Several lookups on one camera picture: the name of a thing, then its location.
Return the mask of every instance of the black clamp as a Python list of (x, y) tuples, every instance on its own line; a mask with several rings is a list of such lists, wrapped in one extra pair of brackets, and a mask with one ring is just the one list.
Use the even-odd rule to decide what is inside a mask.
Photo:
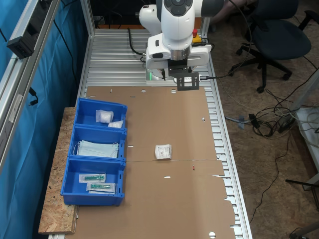
[(35, 96), (35, 97), (36, 97), (36, 100), (31, 101), (28, 105), (29, 105), (29, 106), (34, 106), (34, 105), (36, 105), (36, 104), (38, 103), (38, 96), (36, 96), (36, 92), (35, 92), (34, 89), (32, 89), (32, 87), (30, 87), (29, 93), (30, 93), (32, 96)]
[(187, 67), (187, 59), (168, 61), (168, 75), (176, 78), (178, 91), (199, 90), (199, 73)]

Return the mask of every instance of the small package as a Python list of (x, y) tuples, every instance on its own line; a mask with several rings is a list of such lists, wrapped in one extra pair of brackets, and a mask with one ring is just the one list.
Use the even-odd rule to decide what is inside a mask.
[(155, 156), (156, 159), (171, 159), (171, 145), (156, 145)]
[(109, 127), (113, 127), (113, 128), (121, 128), (123, 124), (123, 120), (121, 121), (116, 121), (116, 122), (111, 122), (109, 123)]
[(106, 174), (80, 174), (79, 183), (105, 183)]
[(101, 191), (115, 193), (115, 183), (88, 183), (86, 191)]
[(95, 122), (110, 123), (112, 122), (113, 116), (113, 111), (98, 110), (95, 111)]
[(89, 191), (89, 194), (115, 194), (115, 193), (108, 193), (108, 192), (99, 192), (99, 191)]

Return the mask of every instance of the surgical mask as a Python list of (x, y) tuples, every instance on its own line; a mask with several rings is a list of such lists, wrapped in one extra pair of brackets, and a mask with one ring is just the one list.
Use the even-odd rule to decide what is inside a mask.
[(93, 157), (106, 157), (106, 158), (117, 158), (119, 144), (101, 144), (101, 143), (91, 143), (88, 141), (79, 141), (77, 143), (78, 150), (77, 155), (80, 156), (93, 156)]

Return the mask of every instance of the blue plastic bin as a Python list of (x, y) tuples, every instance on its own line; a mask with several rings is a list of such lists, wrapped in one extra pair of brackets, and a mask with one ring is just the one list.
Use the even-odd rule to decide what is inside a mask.
[(118, 103), (78, 98), (74, 122), (77, 125), (107, 128), (108, 123), (95, 122), (95, 113), (96, 110), (112, 111), (114, 113), (112, 122), (123, 120), (123, 124), (121, 128), (110, 128), (126, 130), (125, 115), (127, 109), (127, 106)]
[[(112, 206), (120, 205), (123, 198), (123, 173), (125, 163), (68, 157), (61, 187), (61, 196), (67, 205)], [(79, 183), (79, 174), (106, 173), (106, 183), (116, 183), (115, 194), (89, 194), (86, 183)]]
[(91, 143), (103, 143), (103, 144), (119, 144), (118, 155), (116, 158), (106, 157), (93, 157), (104, 160), (119, 160), (124, 161), (124, 144), (125, 144), (126, 132), (122, 130), (108, 129), (108, 128), (97, 128), (97, 127), (85, 127), (85, 126), (73, 126), (68, 156), (90, 158), (92, 156), (78, 156), (77, 154), (77, 143), (79, 141), (88, 141)]

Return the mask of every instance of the blue curtain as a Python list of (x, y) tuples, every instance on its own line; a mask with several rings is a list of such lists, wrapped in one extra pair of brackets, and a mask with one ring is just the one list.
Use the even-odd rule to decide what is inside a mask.
[[(27, 2), (28, 0), (0, 0), (0, 28), (7, 41), (9, 41)], [(11, 56), (12, 51), (7, 48), (4, 38), (0, 36), (0, 80)]]
[[(14, 6), (22, 2), (11, 1)], [(60, 4), (55, 21), (73, 55), (79, 82), (88, 37), (80, 1), (67, 7)], [(6, 67), (8, 59), (1, 59), (1, 65)], [(28, 95), (0, 175), (0, 239), (31, 239), (36, 236), (46, 189), (43, 182), (48, 178), (47, 169), (52, 163), (63, 111), (75, 102), (77, 89), (72, 75), (72, 60), (54, 24), (32, 88), (39, 102), (28, 106), (35, 99)]]

